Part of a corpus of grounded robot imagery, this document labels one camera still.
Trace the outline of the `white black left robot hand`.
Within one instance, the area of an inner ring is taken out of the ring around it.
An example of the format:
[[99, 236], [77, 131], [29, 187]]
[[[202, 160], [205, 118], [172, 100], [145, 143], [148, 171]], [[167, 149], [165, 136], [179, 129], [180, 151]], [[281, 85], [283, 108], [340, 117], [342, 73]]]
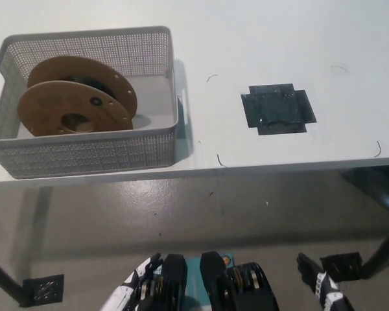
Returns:
[[161, 258], [161, 253], [156, 253], [144, 260], [124, 282], [116, 287], [100, 310], [137, 310], [143, 283], [150, 280], [154, 272], [162, 264], [163, 259]]

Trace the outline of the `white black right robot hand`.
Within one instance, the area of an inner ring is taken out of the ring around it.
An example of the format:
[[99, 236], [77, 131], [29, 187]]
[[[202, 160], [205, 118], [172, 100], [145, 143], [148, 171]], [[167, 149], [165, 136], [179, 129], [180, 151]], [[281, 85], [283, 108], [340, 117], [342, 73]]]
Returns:
[[355, 310], [349, 299], [340, 291], [337, 283], [315, 261], [304, 253], [299, 253], [296, 260], [302, 281], [315, 294], [322, 310]]

